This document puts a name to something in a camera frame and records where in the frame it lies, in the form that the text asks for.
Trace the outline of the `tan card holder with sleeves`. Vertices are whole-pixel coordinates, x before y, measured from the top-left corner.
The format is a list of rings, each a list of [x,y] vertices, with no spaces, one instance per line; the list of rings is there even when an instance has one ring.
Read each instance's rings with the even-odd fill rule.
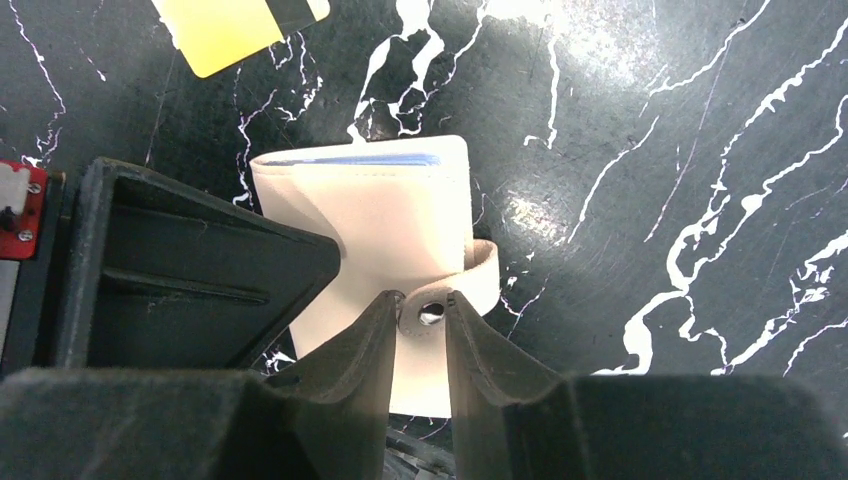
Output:
[[[473,233],[470,164],[457,135],[269,152],[250,168],[265,218],[333,239],[338,275],[291,323],[304,358],[381,292],[404,298],[396,323],[393,414],[451,414],[446,297],[479,314],[500,299],[497,245]]]

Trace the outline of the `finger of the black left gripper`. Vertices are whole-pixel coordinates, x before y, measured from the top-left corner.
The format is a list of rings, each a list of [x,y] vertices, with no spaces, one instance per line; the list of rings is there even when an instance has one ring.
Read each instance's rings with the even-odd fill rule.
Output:
[[[53,361],[247,368],[339,270],[326,236],[98,158],[75,197]]]

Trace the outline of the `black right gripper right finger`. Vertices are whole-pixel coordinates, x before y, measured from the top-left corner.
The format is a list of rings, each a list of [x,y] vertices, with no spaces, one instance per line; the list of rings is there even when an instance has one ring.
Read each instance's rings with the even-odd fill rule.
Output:
[[[574,389],[447,296],[452,441],[460,479],[591,479]]]

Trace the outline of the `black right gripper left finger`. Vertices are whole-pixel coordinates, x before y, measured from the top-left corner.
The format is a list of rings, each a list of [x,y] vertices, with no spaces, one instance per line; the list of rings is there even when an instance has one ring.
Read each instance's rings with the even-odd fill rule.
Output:
[[[380,478],[400,311],[400,292],[381,292],[285,371],[247,381],[219,450],[219,478]]]

